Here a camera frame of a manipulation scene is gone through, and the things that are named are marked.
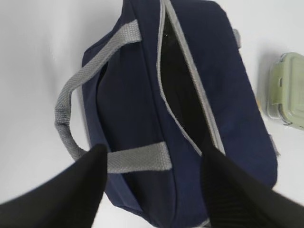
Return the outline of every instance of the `navy fabric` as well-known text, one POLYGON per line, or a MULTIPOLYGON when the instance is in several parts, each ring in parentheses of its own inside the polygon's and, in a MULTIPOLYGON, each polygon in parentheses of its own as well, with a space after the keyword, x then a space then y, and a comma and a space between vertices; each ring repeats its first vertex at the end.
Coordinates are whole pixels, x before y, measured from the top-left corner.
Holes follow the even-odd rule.
POLYGON ((172 3, 206 90, 226 155, 263 183, 274 186, 276 153, 226 13, 211 1, 188 0, 185 4, 184 0, 172 0, 172 3))
MULTIPOLYGON (((232 29, 211 1, 173 0, 227 153, 235 163, 270 187, 276 157, 258 112, 232 29)), ((207 219, 200 190, 200 157, 184 138, 161 98, 156 72, 160 4, 125 0, 120 19, 89 48, 92 59, 125 23, 138 20, 142 42, 117 51, 104 69, 83 85, 91 144, 109 151, 165 141, 173 169, 110 174, 111 202, 161 228, 186 228, 207 219)))

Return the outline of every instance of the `gray piping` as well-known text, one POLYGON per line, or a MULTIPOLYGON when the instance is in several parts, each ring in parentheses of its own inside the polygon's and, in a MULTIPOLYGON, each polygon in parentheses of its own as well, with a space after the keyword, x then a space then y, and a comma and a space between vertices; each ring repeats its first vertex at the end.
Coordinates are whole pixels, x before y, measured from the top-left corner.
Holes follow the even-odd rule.
POLYGON ((161 19, 160 19, 160 28, 159 28, 159 43, 158 43, 158 59, 157 59, 157 71, 158 71, 158 81, 160 84, 160 90, 161 90, 161 96, 163 97, 167 109, 169 111, 169 113, 171 114, 171 116, 173 117, 174 121, 176 122, 176 124, 178 125, 178 127, 180 128, 181 132, 183 133, 183 135, 186 137, 186 139, 191 143, 191 145, 194 147, 194 149, 199 153, 199 155, 201 155, 201 151, 200 149, 195 145, 195 143, 193 142, 193 140, 187 135, 187 133, 184 131, 184 129, 182 128, 182 126, 178 123, 177 119, 174 117, 174 114, 172 113, 171 109, 169 108, 168 102, 166 101, 166 98, 164 96, 164 92, 162 89, 162 83, 161 83, 161 74, 160 74, 160 56, 161 56, 161 47, 162 47, 162 33, 163 33, 163 26, 164 26, 164 16, 165 16, 165 10, 168 13, 169 19, 171 21, 172 27, 175 31, 176 37, 180 43, 180 47, 182 49, 182 52, 184 54, 186 63, 188 65, 188 69, 190 71, 191 77, 192 77, 192 81, 194 83, 194 86, 196 88, 199 100, 200 100, 200 104, 202 106, 202 109, 204 111, 204 115, 206 117, 206 121, 210 130, 210 134, 211 134, 211 138, 213 141, 214 146, 220 150, 223 154, 225 154, 225 150, 224 150, 224 146, 219 134, 219 130, 216 124, 216 121, 214 119, 214 115, 212 112, 212 109, 210 107, 205 89, 203 87, 203 84, 200 80, 200 76, 199 73, 197 71, 197 68, 195 66, 194 60, 192 58, 190 49, 188 47, 186 38, 183 34, 181 25, 178 21, 177 15, 175 13, 175 10, 171 4, 170 0, 161 0, 161 5, 163 8, 161 10, 161 19))

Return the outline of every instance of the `gray webbing strap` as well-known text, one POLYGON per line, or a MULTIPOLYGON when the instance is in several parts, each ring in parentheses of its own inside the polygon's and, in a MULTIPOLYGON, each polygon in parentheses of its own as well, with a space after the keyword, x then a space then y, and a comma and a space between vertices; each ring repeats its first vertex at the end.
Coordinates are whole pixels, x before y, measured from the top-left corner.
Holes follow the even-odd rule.
MULTIPOLYGON (((137 20, 123 25, 98 54, 64 85, 55 107, 55 127, 74 160, 79 159, 86 151, 77 145, 70 130, 72 92, 96 75, 118 49, 126 44, 137 43, 141 40, 137 20)), ((160 171, 169 170, 171 167, 169 153, 164 142, 113 152, 109 153, 108 156, 110 173, 160 171)))
POLYGON ((108 173, 164 171, 172 168, 165 142, 108 153, 108 173))

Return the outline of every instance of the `insulated lunch bag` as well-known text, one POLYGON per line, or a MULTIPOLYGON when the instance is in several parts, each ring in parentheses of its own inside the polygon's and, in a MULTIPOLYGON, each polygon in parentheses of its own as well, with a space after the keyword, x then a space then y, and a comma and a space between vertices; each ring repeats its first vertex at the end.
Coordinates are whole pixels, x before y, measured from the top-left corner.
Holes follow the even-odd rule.
POLYGON ((89 228, 104 192, 160 228, 304 227, 304 208, 271 190, 276 153, 225 12, 203 0, 123 3, 55 107, 76 162, 0 205, 0 228, 89 228), (79 87, 89 152, 69 128, 79 87))
POLYGON ((110 201, 156 227, 208 222, 200 189, 206 138, 273 187, 277 161, 225 12, 201 0, 125 0, 113 30, 65 85, 56 127, 72 157, 70 96, 82 87, 91 146, 108 154, 110 201))

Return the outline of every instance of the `container lid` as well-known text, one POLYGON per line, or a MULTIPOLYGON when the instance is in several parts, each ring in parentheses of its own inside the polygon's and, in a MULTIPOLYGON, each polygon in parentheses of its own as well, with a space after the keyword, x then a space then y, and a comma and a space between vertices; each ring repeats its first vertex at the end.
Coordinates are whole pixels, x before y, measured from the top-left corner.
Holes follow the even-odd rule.
POLYGON ((282 59, 283 115, 304 128, 304 56, 288 53, 282 59))

